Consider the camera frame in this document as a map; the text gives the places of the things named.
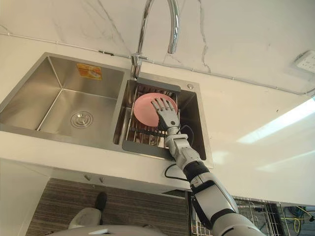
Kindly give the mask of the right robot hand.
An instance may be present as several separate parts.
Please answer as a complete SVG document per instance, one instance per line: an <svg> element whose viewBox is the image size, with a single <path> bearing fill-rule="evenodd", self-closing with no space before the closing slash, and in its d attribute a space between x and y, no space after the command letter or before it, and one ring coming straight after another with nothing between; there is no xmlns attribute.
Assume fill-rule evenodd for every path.
<svg viewBox="0 0 315 236"><path fill-rule="evenodd" d="M177 112L170 102L164 98L155 98L151 101L158 115L158 125L160 131L166 131L167 135L175 135L179 133L180 123Z"/></svg>

